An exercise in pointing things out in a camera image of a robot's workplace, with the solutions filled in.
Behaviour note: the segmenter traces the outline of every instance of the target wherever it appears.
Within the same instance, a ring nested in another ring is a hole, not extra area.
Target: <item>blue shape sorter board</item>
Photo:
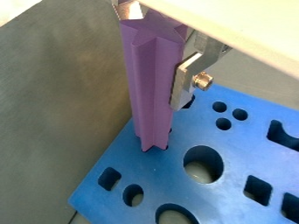
[[[298,111],[214,85],[174,114],[167,150],[142,152],[129,122],[70,204],[101,224],[155,224],[166,210],[193,224],[299,223],[298,124]]]

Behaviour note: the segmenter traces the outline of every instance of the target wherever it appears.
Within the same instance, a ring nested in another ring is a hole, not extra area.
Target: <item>screw head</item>
[[[203,91],[209,90],[213,81],[214,78],[206,72],[201,72],[193,77],[193,85]]]

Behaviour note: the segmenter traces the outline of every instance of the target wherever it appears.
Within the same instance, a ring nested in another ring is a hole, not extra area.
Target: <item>metal bracket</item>
[[[198,31],[195,48],[199,50],[178,66],[173,84],[171,106],[179,110],[193,99],[195,88],[206,91],[213,77],[203,72],[230,51],[231,47]]]
[[[113,6],[117,11],[118,19],[142,19],[145,18],[145,12],[138,1],[118,1],[113,0]]]

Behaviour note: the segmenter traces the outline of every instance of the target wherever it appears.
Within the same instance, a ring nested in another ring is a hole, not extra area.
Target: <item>rounded slot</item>
[[[183,167],[190,177],[199,183],[215,182],[223,173],[221,154],[209,146],[195,146],[183,158]]]
[[[137,207],[145,199],[145,190],[141,185],[130,185],[123,194],[123,200],[130,207]]]
[[[233,111],[233,115],[239,121],[246,121],[249,119],[249,112],[242,108],[237,108]]]
[[[219,113],[226,112],[227,108],[227,104],[223,101],[215,101],[213,104],[213,109]]]
[[[221,130],[229,130],[231,128],[231,121],[227,118],[219,118],[217,121],[217,126]]]
[[[193,213],[175,204],[162,205],[155,213],[157,224],[199,224]]]

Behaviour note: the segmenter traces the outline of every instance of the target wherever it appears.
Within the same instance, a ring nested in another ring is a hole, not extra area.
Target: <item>purple star-shaped peg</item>
[[[175,66],[183,60],[187,26],[150,10],[145,19],[121,21],[135,134],[142,149],[167,148]]]

